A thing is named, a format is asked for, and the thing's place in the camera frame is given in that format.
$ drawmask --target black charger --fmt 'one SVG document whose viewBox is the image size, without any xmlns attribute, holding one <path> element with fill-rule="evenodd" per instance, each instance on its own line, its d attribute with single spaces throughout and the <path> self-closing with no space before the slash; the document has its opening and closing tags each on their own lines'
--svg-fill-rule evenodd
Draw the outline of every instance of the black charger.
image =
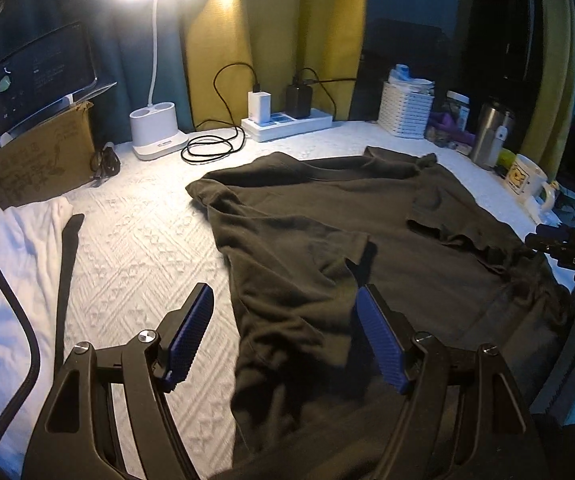
<svg viewBox="0 0 575 480">
<path fill-rule="evenodd" d="M 312 114 L 312 87 L 296 77 L 285 90 L 285 113 L 295 119 L 305 119 Z"/>
</svg>

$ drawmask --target blue gripper pad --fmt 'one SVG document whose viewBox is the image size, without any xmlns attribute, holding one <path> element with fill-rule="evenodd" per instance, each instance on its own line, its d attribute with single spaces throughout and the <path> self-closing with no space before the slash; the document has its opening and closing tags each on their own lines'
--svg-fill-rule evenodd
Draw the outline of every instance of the blue gripper pad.
<svg viewBox="0 0 575 480">
<path fill-rule="evenodd" d="M 178 383 L 187 379 L 198 346 L 203 335 L 205 335 L 210 319 L 212 319 L 214 292 L 210 286 L 204 283 L 199 285 L 202 288 L 197 291 L 196 299 L 189 305 L 189 312 L 187 312 L 169 347 L 167 372 L 162 378 L 162 386 L 167 393 L 171 392 Z M 192 300 L 193 295 L 194 293 L 190 295 L 188 301 Z"/>
<path fill-rule="evenodd" d="M 382 298 L 379 305 L 372 292 L 365 286 L 357 293 L 356 309 L 363 331 L 376 357 L 378 367 L 383 374 L 385 382 L 391 384 L 401 395 L 410 388 L 410 380 L 405 373 L 405 350 L 394 333 L 394 327 L 388 322 L 389 309 Z"/>
</svg>

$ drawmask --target white plastic basket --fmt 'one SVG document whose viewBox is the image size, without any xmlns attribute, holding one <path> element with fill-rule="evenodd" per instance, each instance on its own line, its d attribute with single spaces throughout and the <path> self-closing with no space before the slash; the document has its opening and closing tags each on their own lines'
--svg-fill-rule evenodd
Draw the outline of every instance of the white plastic basket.
<svg viewBox="0 0 575 480">
<path fill-rule="evenodd" d="M 406 92 L 386 82 L 383 84 L 378 124 L 397 137 L 422 139 L 432 102 L 432 95 Z"/>
</svg>

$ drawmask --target black cable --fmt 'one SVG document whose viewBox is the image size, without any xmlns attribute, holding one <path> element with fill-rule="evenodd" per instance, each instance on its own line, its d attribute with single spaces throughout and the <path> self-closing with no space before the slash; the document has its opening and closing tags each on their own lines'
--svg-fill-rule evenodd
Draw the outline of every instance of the black cable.
<svg viewBox="0 0 575 480">
<path fill-rule="evenodd" d="M 121 160 L 114 151 L 114 145 L 107 145 L 92 155 L 90 169 L 94 180 L 105 180 L 117 176 L 121 171 Z"/>
<path fill-rule="evenodd" d="M 5 300 L 10 304 L 11 309 L 13 310 L 18 322 L 20 323 L 21 327 L 23 328 L 23 332 L 27 337 L 27 343 L 29 344 L 29 354 L 30 354 L 30 363 L 29 363 L 29 370 L 27 371 L 27 375 L 23 380 L 20 388 L 16 391 L 13 397 L 10 399 L 10 402 L 5 406 L 3 411 L 0 414 L 0 440 L 2 439 L 3 435 L 7 431 L 7 428 L 10 426 L 11 421 L 14 420 L 14 417 L 18 413 L 18 410 L 21 408 L 23 403 L 26 401 L 27 397 L 31 393 L 34 385 L 36 384 L 36 380 L 38 379 L 38 373 L 40 371 L 41 366 L 41 355 L 40 349 L 38 347 L 38 339 L 36 339 L 36 333 L 32 328 L 32 324 L 29 322 L 23 307 L 18 302 L 18 298 L 14 294 L 14 291 L 11 290 L 10 284 L 5 279 L 2 271 L 0 270 L 0 291 L 5 297 Z"/>
<path fill-rule="evenodd" d="M 331 120 L 335 121 L 336 120 L 336 113 L 337 113 L 337 108 L 336 108 L 336 101 L 334 101 L 334 97 L 331 96 L 331 94 L 328 92 L 328 89 L 325 88 L 325 85 L 321 82 L 321 78 L 319 77 L 319 75 L 316 73 L 316 71 L 313 68 L 310 68 L 308 66 L 302 68 L 301 70 L 298 71 L 296 77 L 299 78 L 301 76 L 301 73 L 303 73 L 305 70 L 309 70 L 310 72 L 312 72 L 314 74 L 314 77 L 316 78 L 316 82 L 321 85 L 321 88 L 323 89 L 323 91 L 327 94 L 327 96 L 330 98 L 331 104 L 334 107 L 334 113 L 331 115 Z"/>
<path fill-rule="evenodd" d="M 313 85 L 317 83 L 339 83 L 341 81 L 356 81 L 357 78 L 355 77 L 339 77 L 338 79 L 325 79 L 323 81 L 319 81 L 318 79 L 304 79 L 303 83 L 305 85 Z"/>
<path fill-rule="evenodd" d="M 225 105 L 227 113 L 230 117 L 230 122 L 221 121 L 218 119 L 206 119 L 205 121 L 202 121 L 200 124 L 197 124 L 197 126 L 195 126 L 194 129 L 198 130 L 201 126 L 203 126 L 206 123 L 225 124 L 226 126 L 230 126 L 230 127 L 234 128 L 234 135 L 231 137 L 221 137 L 221 136 L 218 136 L 216 134 L 205 134 L 205 135 L 196 136 L 196 137 L 192 138 L 187 143 L 187 146 L 185 146 L 182 150 L 180 150 L 180 157 L 185 162 L 187 162 L 188 164 L 205 164 L 207 162 L 214 162 L 216 160 L 221 160 L 222 158 L 225 158 L 226 156 L 232 155 L 232 153 L 240 152 L 240 150 L 242 150 L 243 147 L 245 146 L 245 131 L 242 129 L 242 127 L 237 126 L 237 124 L 234 123 L 234 115 L 232 114 L 232 110 L 230 109 L 230 106 L 227 104 L 227 101 L 222 96 L 221 92 L 219 92 L 218 87 L 216 86 L 216 80 L 218 79 L 218 76 L 221 75 L 221 73 L 225 69 L 227 69 L 231 66 L 246 66 L 246 67 L 248 67 L 254 75 L 253 91 L 254 92 L 260 91 L 260 84 L 258 82 L 258 75 L 256 74 L 256 70 L 254 70 L 254 67 L 249 63 L 245 63 L 243 61 L 237 61 L 234 63 L 229 63 L 228 65 L 225 65 L 224 67 L 222 67 L 221 70 L 216 72 L 216 75 L 214 76 L 214 79 L 212 81 L 212 86 L 214 87 L 214 91 L 216 92 L 216 95 L 218 95 L 218 98 Z M 234 148 L 232 141 L 234 141 L 238 138 L 239 133 L 242 134 L 242 140 L 240 142 L 240 146 L 238 148 Z M 224 151 L 224 152 L 219 152 L 219 153 L 195 153 L 195 152 L 192 152 L 192 148 L 195 146 L 217 146 L 218 144 L 225 144 L 226 146 L 229 146 L 229 149 Z"/>
</svg>

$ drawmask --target white towel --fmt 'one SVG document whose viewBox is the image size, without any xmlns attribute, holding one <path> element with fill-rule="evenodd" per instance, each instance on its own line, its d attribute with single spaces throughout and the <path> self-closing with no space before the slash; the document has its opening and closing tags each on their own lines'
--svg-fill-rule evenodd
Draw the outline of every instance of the white towel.
<svg viewBox="0 0 575 480">
<path fill-rule="evenodd" d="M 27 444 L 52 386 L 62 229 L 73 208 L 65 198 L 0 209 L 0 269 L 36 332 L 38 382 L 0 443 L 0 466 L 19 478 Z M 0 413 L 29 370 L 29 345 L 0 291 Z"/>
</svg>

